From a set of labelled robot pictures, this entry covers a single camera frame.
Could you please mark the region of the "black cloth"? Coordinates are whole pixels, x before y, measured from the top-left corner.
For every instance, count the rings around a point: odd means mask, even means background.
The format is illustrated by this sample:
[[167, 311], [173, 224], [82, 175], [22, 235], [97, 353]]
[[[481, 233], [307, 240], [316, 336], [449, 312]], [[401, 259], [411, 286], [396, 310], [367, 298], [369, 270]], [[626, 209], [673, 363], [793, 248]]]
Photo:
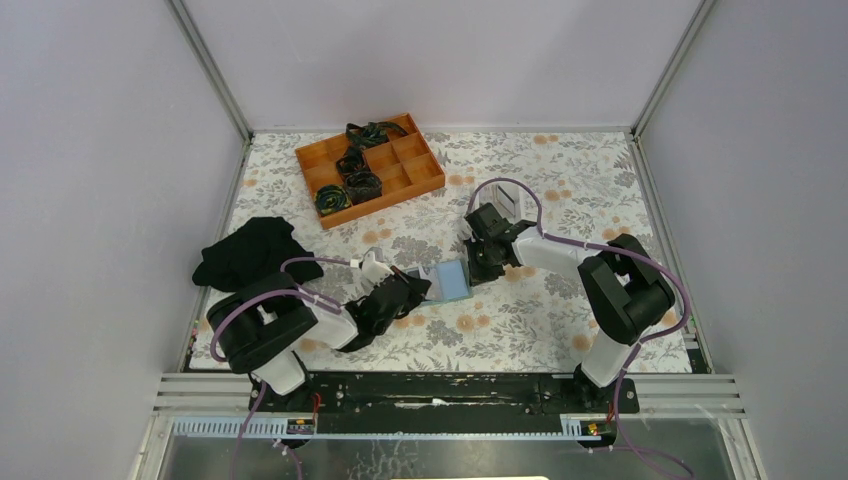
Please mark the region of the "black cloth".
[[254, 217], [232, 234], [201, 251], [191, 280], [199, 287], [236, 292], [280, 271], [291, 259], [311, 257], [282, 217]]

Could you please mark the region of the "green leather card holder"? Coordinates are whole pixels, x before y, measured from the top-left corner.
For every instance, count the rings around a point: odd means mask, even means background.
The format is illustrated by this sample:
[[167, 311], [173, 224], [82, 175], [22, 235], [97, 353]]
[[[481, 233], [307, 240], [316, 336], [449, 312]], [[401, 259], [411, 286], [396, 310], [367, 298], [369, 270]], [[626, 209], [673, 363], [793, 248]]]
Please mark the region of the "green leather card holder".
[[431, 282], [424, 304], [443, 304], [472, 297], [467, 265], [461, 259], [431, 266], [417, 266], [405, 271], [411, 277]]

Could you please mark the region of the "white plastic card box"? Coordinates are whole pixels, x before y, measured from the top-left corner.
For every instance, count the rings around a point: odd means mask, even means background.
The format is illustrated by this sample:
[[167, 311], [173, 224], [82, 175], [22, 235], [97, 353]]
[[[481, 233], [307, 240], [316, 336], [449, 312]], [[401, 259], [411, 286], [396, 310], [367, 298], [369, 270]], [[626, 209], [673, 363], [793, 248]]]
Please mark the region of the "white plastic card box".
[[[533, 221], [534, 214], [529, 210], [532, 206], [531, 199], [527, 192], [520, 186], [510, 182], [493, 182], [498, 185], [500, 206], [495, 207], [497, 212], [512, 224], [520, 220]], [[474, 201], [472, 202], [472, 210], [476, 210], [482, 205], [479, 204], [477, 192]]]

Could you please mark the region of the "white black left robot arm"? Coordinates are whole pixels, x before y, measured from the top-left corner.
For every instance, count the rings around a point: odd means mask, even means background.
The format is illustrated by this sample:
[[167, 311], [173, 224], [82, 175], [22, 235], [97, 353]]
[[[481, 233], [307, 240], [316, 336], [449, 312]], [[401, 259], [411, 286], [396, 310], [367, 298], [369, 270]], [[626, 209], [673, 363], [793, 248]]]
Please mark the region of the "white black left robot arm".
[[303, 339], [340, 352], [355, 352], [386, 333], [427, 296], [432, 282], [397, 268], [369, 294], [341, 306], [275, 273], [215, 303], [207, 311], [213, 329], [210, 355], [234, 374], [249, 374], [272, 389], [288, 411], [309, 401], [307, 369], [295, 353]]

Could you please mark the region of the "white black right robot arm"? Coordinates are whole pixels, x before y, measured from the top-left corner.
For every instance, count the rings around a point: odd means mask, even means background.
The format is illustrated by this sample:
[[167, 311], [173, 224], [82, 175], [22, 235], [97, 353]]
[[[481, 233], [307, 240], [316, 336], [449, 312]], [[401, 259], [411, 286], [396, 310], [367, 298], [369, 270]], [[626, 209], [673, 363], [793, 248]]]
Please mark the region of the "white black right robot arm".
[[662, 272], [629, 234], [596, 247], [558, 241], [532, 221], [510, 222], [491, 203], [464, 220], [470, 228], [464, 244], [472, 284], [492, 282], [508, 266], [533, 267], [581, 282], [600, 332], [575, 371], [581, 378], [573, 396], [583, 410], [601, 410], [612, 400], [612, 383], [637, 341], [676, 303]]

